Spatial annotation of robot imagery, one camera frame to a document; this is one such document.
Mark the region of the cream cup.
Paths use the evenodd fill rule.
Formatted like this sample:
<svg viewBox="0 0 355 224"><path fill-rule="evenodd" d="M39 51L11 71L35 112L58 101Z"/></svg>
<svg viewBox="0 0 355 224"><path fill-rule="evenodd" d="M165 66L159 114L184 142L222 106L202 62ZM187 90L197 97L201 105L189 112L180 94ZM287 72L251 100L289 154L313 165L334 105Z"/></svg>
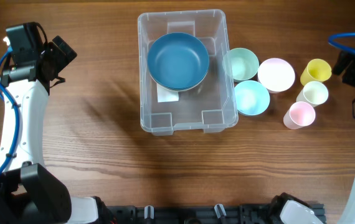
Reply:
<svg viewBox="0 0 355 224"><path fill-rule="evenodd" d="M296 102L302 101L310 104L312 107L322 105L327 101L329 91L327 87L317 81L308 82L300 91Z"/></svg>

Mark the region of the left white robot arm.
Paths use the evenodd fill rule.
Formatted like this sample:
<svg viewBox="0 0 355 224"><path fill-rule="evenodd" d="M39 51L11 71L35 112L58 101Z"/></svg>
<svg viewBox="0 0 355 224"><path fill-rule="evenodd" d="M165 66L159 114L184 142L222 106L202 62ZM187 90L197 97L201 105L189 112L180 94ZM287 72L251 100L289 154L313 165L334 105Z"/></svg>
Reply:
<svg viewBox="0 0 355 224"><path fill-rule="evenodd" d="M42 150L50 89L77 54L61 37L17 34L9 41L0 60L0 223L99 223L101 203L71 196L46 169Z"/></svg>

